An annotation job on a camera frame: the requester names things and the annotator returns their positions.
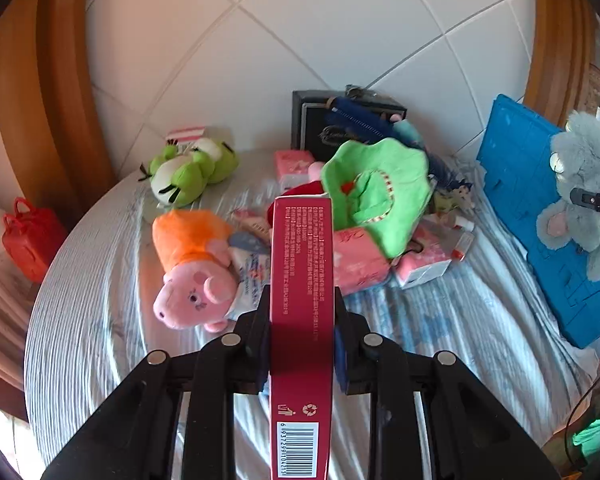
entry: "orange dress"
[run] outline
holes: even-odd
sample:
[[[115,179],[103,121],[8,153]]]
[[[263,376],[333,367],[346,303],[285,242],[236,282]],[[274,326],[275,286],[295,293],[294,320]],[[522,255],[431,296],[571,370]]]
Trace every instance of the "orange dress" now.
[[[168,274],[184,262],[214,260],[205,250],[207,242],[227,241],[232,232],[231,226],[211,211],[173,209],[154,220],[154,246]]]

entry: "red bag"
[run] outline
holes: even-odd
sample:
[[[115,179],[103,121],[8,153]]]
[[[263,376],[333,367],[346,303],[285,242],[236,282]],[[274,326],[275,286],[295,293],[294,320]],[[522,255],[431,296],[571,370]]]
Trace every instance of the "red bag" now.
[[[21,212],[19,204],[29,211]],[[51,262],[67,236],[66,229],[51,209],[35,208],[18,197],[13,203],[15,215],[4,215],[2,244],[9,256],[32,282],[42,283]]]

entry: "bed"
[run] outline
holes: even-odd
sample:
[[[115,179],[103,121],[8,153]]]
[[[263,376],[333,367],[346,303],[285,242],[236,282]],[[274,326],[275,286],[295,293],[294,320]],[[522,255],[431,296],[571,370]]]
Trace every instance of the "bed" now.
[[[523,247],[480,189],[479,164],[459,164],[477,183],[476,239],[465,261],[408,291],[389,282],[345,302],[372,330],[407,351],[455,352],[542,445],[591,384],[598,357],[560,335]],[[148,222],[155,202],[137,177],[120,182],[82,218],[40,290],[27,339],[25,384],[45,463],[149,351],[183,354],[212,338],[202,328],[173,332],[152,313],[162,281]],[[243,156],[234,176],[209,187],[196,206],[227,218],[237,206],[264,208],[278,193],[272,154],[254,152]],[[334,390],[330,478],[362,479],[368,398]],[[235,453],[239,478],[268,478],[265,394],[235,399]]]

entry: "green plush toy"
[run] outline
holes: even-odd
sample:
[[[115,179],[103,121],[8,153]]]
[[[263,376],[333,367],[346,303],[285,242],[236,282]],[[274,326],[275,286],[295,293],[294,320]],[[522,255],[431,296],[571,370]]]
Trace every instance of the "green plush toy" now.
[[[170,142],[149,163],[144,164],[140,180],[151,180],[155,197],[164,205],[181,207],[193,202],[207,184],[222,182],[238,167],[238,156],[225,142],[203,137],[194,143],[193,150],[182,155]]]
[[[421,150],[395,139],[370,146],[348,140],[322,168],[333,229],[363,227],[387,258],[400,256],[431,196],[429,163]],[[343,185],[351,184],[348,193]]]

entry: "pink box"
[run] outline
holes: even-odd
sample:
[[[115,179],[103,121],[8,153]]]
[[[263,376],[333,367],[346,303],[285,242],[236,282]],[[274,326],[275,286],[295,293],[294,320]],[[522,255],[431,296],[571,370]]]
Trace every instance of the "pink box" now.
[[[331,200],[274,202],[271,261],[271,478],[325,479],[333,384]]]
[[[275,154],[278,181],[282,191],[309,182],[309,166],[314,156],[303,150],[279,150]]]
[[[390,266],[362,227],[333,234],[333,281],[343,295],[384,282]]]
[[[402,288],[422,285],[442,276],[451,263],[451,254],[442,248],[440,238],[418,224],[408,249],[395,267],[395,275]]]

